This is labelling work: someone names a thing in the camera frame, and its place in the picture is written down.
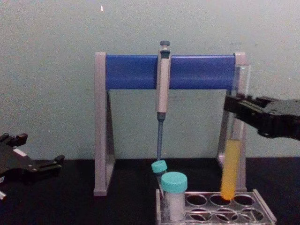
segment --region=black table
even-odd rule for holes
[[[34,185],[8,183],[0,202],[4,225],[154,225],[156,178],[150,159],[117,160],[106,197],[94,197],[94,161],[67,160],[59,177]],[[167,159],[189,191],[219,191],[215,159]],[[300,224],[300,158],[248,158],[247,188],[257,189],[278,225]]]

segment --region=small tube with teal cap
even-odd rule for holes
[[[185,216],[185,191],[188,178],[180,172],[167,172],[161,177],[164,190],[164,212],[171,221],[182,220]]]
[[[164,160],[159,160],[151,164],[152,171],[155,173],[158,185],[159,185],[159,190],[161,193],[161,196],[164,197],[164,192],[161,187],[161,176],[166,173],[167,170],[167,164],[165,163]]]

